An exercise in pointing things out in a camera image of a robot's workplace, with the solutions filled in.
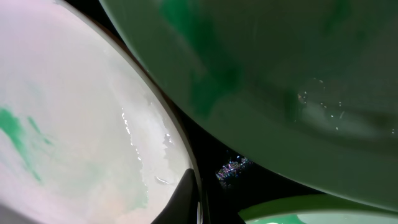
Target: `green plate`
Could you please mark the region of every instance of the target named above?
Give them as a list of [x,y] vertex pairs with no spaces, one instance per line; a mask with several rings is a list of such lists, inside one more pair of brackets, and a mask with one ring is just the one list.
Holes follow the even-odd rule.
[[156,84],[227,146],[398,211],[397,1],[101,3]]

